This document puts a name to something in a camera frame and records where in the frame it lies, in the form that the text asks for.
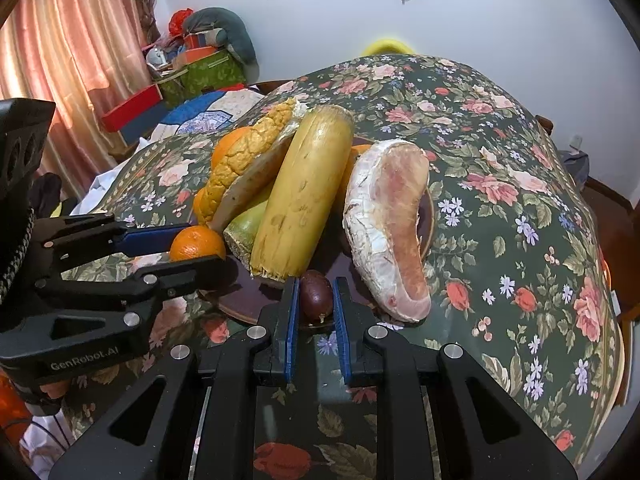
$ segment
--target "blue gripper pad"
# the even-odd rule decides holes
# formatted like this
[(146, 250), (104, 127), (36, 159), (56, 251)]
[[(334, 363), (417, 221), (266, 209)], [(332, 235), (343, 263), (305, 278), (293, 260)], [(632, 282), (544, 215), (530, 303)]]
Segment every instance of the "blue gripper pad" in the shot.
[(349, 334), (347, 333), (347, 323), (344, 319), (342, 300), (338, 290), (338, 279), (336, 278), (331, 286), (334, 292), (334, 328), (335, 337), (338, 343), (338, 358), (340, 360), (340, 371), (344, 377), (344, 383), (351, 383), (351, 346)]
[(129, 258), (143, 254), (164, 253), (171, 248), (174, 238), (189, 224), (130, 229), (121, 240), (116, 241), (115, 250)]
[(296, 346), (298, 344), (298, 318), (300, 317), (300, 280), (296, 278), (293, 284), (293, 297), (289, 309), (287, 323), (287, 343), (285, 350), (284, 377), (291, 382), (296, 366)]

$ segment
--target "red bag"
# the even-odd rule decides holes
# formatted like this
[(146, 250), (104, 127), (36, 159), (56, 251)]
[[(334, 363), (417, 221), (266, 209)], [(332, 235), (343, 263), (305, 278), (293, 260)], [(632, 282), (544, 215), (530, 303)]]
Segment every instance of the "red bag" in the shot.
[(193, 14), (193, 9), (183, 9), (178, 10), (171, 17), (171, 21), (169, 22), (169, 34), (172, 36), (181, 36), (182, 35), (182, 22)]

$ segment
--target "mandarin orange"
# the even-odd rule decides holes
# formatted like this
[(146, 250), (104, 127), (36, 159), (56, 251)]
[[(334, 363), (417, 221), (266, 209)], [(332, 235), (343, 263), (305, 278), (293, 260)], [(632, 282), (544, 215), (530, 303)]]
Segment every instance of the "mandarin orange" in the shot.
[(169, 259), (172, 262), (189, 260), (201, 256), (216, 254), (226, 257), (225, 243), (222, 237), (204, 225), (187, 227), (180, 231), (171, 244)]
[(349, 159), (347, 160), (347, 167), (344, 168), (342, 180), (340, 181), (340, 186), (338, 186), (338, 192), (335, 194), (333, 205), (334, 213), (342, 215), (342, 210), (344, 209), (344, 199), (347, 196), (347, 186), (349, 185), (349, 179), (351, 177), (351, 173), (353, 172), (353, 167), (359, 156), (366, 152), (370, 147), (371, 144), (359, 144), (357, 146), (351, 147), (351, 151), (349, 152)]

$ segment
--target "floral tablecloth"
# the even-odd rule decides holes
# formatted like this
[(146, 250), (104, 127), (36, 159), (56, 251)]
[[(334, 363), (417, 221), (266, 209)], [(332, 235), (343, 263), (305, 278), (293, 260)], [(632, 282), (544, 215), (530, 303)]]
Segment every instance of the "floral tablecloth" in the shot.
[[(359, 136), (427, 150), (436, 231), (424, 272), (433, 305), (417, 327), (381, 322), (430, 348), (460, 343), (579, 465), (615, 396), (622, 343), (593, 218), (533, 116), (463, 64), (372, 56), (284, 84), (234, 126), (290, 96), (348, 108)], [(156, 142), (99, 207), (139, 226), (184, 221), (224, 133)], [(165, 258), (114, 255), (72, 275), (120, 280)], [(74, 432), (176, 343), (204, 348), (240, 329), (196, 294), (167, 301), (148, 354), (74, 380), (65, 408)], [(302, 335), (299, 348), (294, 384), (258, 398), (255, 478), (373, 479), (375, 389), (344, 386), (335, 333)]]

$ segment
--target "pink curtain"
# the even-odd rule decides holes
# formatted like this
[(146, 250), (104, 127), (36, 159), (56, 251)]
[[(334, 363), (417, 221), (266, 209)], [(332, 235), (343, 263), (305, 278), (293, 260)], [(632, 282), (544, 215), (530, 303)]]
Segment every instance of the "pink curtain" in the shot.
[(40, 171), (84, 196), (122, 148), (100, 117), (150, 84), (135, 0), (20, 0), (0, 29), (0, 98), (56, 102)]

